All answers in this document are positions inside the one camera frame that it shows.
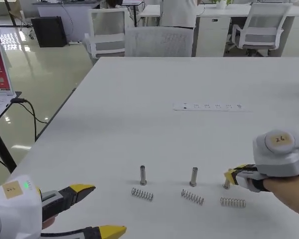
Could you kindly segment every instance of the white table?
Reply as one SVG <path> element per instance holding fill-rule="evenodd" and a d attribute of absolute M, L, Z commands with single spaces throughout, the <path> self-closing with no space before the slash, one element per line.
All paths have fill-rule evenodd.
<path fill-rule="evenodd" d="M 224 10 L 217 9 L 216 4 L 200 4 L 197 7 L 198 17 L 238 17 L 247 16 L 250 4 L 230 4 Z M 140 17 L 159 17 L 159 5 L 147 5 Z M 299 6 L 292 6 L 288 16 L 299 16 Z"/>
<path fill-rule="evenodd" d="M 224 10 L 216 9 L 215 4 L 201 4 L 197 7 L 199 31 L 196 56 L 221 57 L 227 41 L 232 17 L 247 17 L 249 4 L 230 4 Z M 141 17 L 159 17 L 159 5 L 147 5 Z M 271 56 L 299 56 L 299 6 L 292 6 L 283 25 L 280 47 Z"/>
<path fill-rule="evenodd" d="M 251 112 L 176 112 L 175 102 Z M 280 127 L 299 131 L 299 58 L 101 58 L 12 177 L 29 174 L 43 191 L 96 185 L 47 232 L 116 224 L 126 239 L 299 239 L 299 215 L 271 193 L 221 186 L 228 168 L 253 163 L 253 137 Z M 132 197 L 132 187 L 153 201 Z M 183 188 L 205 204 L 183 199 Z M 247 206 L 221 207 L 221 196 Z"/>

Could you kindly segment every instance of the glossy floor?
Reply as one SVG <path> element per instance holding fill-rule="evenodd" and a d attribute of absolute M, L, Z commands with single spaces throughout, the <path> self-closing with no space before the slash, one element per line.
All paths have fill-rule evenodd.
<path fill-rule="evenodd" d="M 92 63 L 82 45 L 40 48 L 27 35 L 27 29 L 0 28 L 13 89 L 32 102 L 40 120 L 49 121 Z M 33 117 L 23 107 L 11 106 L 0 119 L 0 135 L 18 164 L 34 143 Z M 0 184 L 8 175 L 0 164 Z"/>

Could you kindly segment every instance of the human hand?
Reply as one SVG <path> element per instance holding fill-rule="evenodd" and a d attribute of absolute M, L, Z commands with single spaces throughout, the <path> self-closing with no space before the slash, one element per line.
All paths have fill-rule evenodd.
<path fill-rule="evenodd" d="M 299 176 L 265 179 L 264 187 L 287 207 L 299 214 Z"/>
<path fill-rule="evenodd" d="M 42 229 L 46 229 L 47 227 L 51 226 L 55 221 L 55 217 L 50 218 L 42 223 Z"/>

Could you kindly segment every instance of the coil spring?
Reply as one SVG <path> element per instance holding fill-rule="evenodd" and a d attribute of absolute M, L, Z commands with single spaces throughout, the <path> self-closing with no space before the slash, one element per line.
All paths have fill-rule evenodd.
<path fill-rule="evenodd" d="M 196 195 L 196 194 L 193 194 L 193 193 L 190 193 L 190 192 L 188 192 L 188 191 L 186 191 L 185 189 L 183 189 L 182 191 L 181 191 L 181 196 L 183 197 L 183 198 L 186 198 L 186 199 L 188 199 L 188 200 L 191 200 L 192 202 L 195 202 L 195 203 L 197 203 L 197 204 L 199 204 L 199 205 L 203 205 L 203 203 L 204 203 L 204 198 L 202 198 L 202 197 L 199 197 L 198 195 Z"/>
<path fill-rule="evenodd" d="M 141 189 L 136 189 L 136 188 L 132 188 L 132 195 L 138 198 L 146 199 L 150 202 L 153 200 L 154 197 L 153 193 L 148 193 Z"/>
<path fill-rule="evenodd" d="M 220 204 L 226 207 L 245 208 L 246 201 L 235 198 L 220 198 Z"/>

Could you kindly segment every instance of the black desk leg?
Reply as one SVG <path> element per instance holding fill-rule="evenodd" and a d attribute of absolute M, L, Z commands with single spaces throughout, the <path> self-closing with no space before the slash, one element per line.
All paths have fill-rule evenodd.
<path fill-rule="evenodd" d="M 12 25 L 13 25 L 13 26 L 16 26 L 16 23 L 15 23 L 15 20 L 14 20 L 14 16 L 10 13 L 11 8 L 10 8 L 10 5 L 9 5 L 9 2 L 8 2 L 7 0 L 4 0 L 4 3 L 5 3 L 5 7 L 6 7 L 6 9 L 8 10 L 10 19 L 11 19 L 11 21 L 12 21 Z"/>
<path fill-rule="evenodd" d="M 133 6 L 133 13 L 134 13 L 134 27 L 137 27 L 137 22 L 136 22 L 136 6 Z"/>
<path fill-rule="evenodd" d="M 8 168 L 9 172 L 12 173 L 16 168 L 16 163 L 13 160 L 11 154 L 9 153 L 9 150 L 6 148 L 1 137 L 0 137 L 0 158 Z"/>

